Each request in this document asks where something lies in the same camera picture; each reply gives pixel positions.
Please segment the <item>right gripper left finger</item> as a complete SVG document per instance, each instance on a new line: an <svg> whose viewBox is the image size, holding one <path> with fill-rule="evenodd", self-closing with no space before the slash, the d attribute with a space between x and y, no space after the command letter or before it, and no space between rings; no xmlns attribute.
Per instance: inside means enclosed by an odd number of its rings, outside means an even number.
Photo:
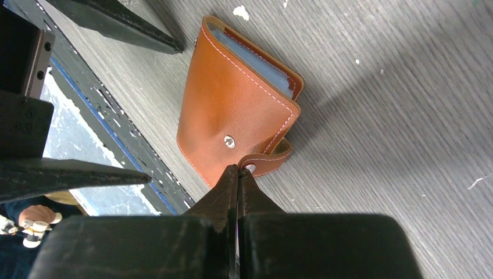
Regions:
<svg viewBox="0 0 493 279"><path fill-rule="evenodd" d="M73 216L49 234L30 278L238 278L238 167L179 216Z"/></svg>

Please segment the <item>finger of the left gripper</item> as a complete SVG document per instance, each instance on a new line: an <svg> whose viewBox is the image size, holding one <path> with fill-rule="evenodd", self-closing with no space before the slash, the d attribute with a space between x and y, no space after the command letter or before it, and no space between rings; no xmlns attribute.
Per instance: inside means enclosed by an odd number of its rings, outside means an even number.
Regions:
<svg viewBox="0 0 493 279"><path fill-rule="evenodd" d="M120 42L174 55L184 46L117 0L47 0L78 26Z"/></svg>

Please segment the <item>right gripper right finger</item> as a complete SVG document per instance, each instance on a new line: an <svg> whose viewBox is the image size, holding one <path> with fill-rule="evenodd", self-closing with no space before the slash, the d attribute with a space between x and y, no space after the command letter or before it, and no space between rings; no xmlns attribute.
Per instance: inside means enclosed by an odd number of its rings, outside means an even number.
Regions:
<svg viewBox="0 0 493 279"><path fill-rule="evenodd" d="M408 238L392 217L287 213L239 172L241 278L422 278Z"/></svg>

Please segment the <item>brown leather card holder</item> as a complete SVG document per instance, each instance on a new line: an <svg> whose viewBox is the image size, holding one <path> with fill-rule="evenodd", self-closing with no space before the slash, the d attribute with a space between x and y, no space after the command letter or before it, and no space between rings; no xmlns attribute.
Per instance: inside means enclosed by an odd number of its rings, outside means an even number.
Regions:
<svg viewBox="0 0 493 279"><path fill-rule="evenodd" d="M202 19L188 69L177 143L214 187L228 165L254 176L281 167L303 78L215 16Z"/></svg>

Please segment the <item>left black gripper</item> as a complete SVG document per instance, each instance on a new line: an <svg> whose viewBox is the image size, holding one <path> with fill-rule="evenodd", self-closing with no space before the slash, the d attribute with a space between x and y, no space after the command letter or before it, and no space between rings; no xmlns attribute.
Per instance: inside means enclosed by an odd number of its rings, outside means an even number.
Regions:
<svg viewBox="0 0 493 279"><path fill-rule="evenodd" d="M1 6L1 202L84 187L139 185L146 173L42 157L54 106L41 100L55 36Z"/></svg>

